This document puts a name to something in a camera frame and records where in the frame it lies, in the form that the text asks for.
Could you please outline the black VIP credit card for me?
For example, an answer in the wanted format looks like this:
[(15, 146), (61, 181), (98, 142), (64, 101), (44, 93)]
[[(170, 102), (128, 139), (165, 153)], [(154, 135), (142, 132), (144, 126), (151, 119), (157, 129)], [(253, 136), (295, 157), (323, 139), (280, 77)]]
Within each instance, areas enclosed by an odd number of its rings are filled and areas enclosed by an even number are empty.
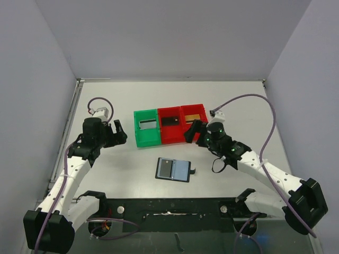
[(159, 176), (170, 178), (172, 175), (172, 160), (162, 159), (159, 168)]

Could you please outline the silver credit card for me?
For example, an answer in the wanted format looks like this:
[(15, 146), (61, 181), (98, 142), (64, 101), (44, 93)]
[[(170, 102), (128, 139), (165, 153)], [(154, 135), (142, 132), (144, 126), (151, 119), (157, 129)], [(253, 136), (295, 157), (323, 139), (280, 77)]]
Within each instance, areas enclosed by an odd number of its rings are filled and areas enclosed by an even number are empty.
[(157, 121), (155, 119), (141, 120), (139, 122), (139, 128), (140, 128), (140, 130), (156, 129), (157, 128)]

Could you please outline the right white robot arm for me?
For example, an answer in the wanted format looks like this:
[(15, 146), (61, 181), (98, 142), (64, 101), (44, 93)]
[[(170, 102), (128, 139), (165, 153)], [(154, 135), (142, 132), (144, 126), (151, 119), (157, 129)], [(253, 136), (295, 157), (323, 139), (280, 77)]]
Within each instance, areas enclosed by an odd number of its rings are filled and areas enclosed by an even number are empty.
[(227, 135), (221, 122), (206, 123), (194, 120), (184, 133), (187, 143), (207, 148), (225, 166), (231, 166), (255, 178), (277, 192), (277, 196), (261, 195), (247, 189), (238, 196), (238, 201), (253, 213), (262, 213), (285, 218), (300, 234), (314, 235), (313, 228), (328, 212), (328, 207), (319, 182), (303, 180), (272, 165), (249, 146)]

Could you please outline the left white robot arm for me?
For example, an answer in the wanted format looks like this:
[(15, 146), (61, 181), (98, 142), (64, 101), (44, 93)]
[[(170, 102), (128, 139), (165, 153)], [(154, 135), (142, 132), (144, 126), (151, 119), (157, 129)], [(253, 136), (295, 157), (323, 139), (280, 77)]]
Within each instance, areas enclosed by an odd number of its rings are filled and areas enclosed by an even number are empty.
[(106, 194), (88, 190), (82, 199), (71, 205), (84, 179), (103, 148), (125, 144), (127, 134), (119, 120), (113, 124), (100, 117), (83, 122), (83, 132), (66, 149), (64, 169), (46, 198), (23, 218), (28, 248), (34, 252), (67, 253), (75, 232), (91, 216), (105, 216), (109, 207)]

